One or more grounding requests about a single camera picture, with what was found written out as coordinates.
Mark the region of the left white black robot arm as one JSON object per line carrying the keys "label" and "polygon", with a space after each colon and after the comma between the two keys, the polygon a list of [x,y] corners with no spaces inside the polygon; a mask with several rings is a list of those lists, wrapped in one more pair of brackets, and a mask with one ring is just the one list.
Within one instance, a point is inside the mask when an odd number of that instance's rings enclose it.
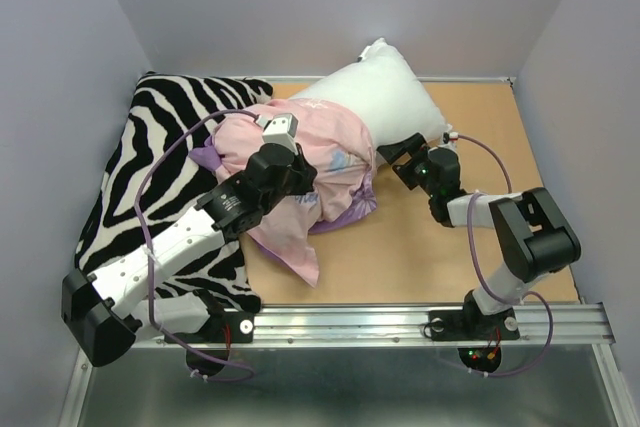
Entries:
{"label": "left white black robot arm", "polygon": [[192,261],[258,226],[287,196],[309,193],[317,171],[298,143],[265,143],[244,170],[206,193],[173,226],[122,259],[62,281],[61,317],[95,367],[123,356],[156,319],[154,290]]}

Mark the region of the white pillow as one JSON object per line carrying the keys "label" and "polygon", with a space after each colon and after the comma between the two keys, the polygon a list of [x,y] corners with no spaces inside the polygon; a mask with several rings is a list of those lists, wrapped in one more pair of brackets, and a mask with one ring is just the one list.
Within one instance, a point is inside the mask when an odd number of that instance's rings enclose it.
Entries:
{"label": "white pillow", "polygon": [[376,146],[399,143],[416,133],[433,141],[449,128],[403,55],[383,38],[365,47],[356,62],[293,97],[349,109],[367,126]]}

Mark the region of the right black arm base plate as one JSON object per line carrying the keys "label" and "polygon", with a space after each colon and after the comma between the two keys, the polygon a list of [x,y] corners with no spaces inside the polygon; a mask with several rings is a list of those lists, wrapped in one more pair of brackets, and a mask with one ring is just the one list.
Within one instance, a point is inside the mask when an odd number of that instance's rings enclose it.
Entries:
{"label": "right black arm base plate", "polygon": [[462,309],[432,310],[428,313],[427,335],[436,342],[518,340],[520,331],[513,309],[485,316]]}

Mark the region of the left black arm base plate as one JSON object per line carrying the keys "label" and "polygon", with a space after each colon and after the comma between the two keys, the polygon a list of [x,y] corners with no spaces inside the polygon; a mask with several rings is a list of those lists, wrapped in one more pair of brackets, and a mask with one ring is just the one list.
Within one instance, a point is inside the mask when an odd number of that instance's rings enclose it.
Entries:
{"label": "left black arm base plate", "polygon": [[195,333],[187,335],[191,343],[249,344],[253,342],[254,315],[245,311],[224,311],[211,316]]}

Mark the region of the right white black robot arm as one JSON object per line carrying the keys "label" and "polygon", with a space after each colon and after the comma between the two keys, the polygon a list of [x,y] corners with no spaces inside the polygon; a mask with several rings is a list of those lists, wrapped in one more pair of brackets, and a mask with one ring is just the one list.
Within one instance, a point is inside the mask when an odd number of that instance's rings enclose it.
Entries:
{"label": "right white black robot arm", "polygon": [[440,146],[430,147],[415,134],[378,152],[408,189],[421,188],[428,195],[436,222],[466,228],[470,243],[475,241],[475,229],[491,229],[502,253],[500,266],[490,277],[478,278],[478,287],[467,293],[461,309],[431,316],[430,337],[484,340],[498,333],[515,339],[514,306],[537,282],[576,262],[581,243],[543,187],[501,195],[466,192],[455,150],[460,138],[457,133],[446,134]]}

